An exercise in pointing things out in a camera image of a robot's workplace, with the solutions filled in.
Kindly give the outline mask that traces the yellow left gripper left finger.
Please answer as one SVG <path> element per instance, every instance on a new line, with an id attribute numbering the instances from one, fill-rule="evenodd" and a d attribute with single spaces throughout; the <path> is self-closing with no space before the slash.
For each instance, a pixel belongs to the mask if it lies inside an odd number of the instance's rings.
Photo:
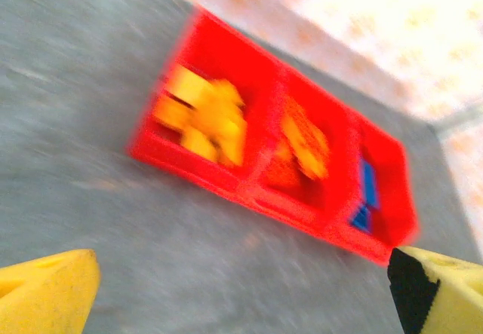
<path id="1" fill-rule="evenodd" d="M 1 268 L 1 332 L 81 333 L 100 281 L 92 249 Z"/>

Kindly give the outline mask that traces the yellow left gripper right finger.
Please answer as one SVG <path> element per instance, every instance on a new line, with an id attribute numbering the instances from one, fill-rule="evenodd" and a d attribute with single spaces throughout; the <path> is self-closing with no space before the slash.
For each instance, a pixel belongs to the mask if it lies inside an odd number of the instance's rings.
<path id="1" fill-rule="evenodd" d="M 387 268 L 405 333 L 482 334 L 482 266 L 416 247 L 397 247 Z"/>

